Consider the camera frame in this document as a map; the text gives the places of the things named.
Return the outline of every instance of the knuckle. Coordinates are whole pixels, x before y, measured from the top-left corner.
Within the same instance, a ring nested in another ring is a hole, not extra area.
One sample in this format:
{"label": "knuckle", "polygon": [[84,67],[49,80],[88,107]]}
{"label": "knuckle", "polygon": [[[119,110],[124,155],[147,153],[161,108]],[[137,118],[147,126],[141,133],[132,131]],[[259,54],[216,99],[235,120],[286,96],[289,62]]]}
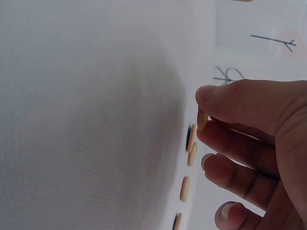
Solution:
{"label": "knuckle", "polygon": [[251,87],[252,80],[239,80],[230,84],[230,94],[234,98],[233,109],[235,110],[236,118],[239,121],[244,121],[249,116],[248,111],[252,111],[253,103],[247,101],[248,89]]}

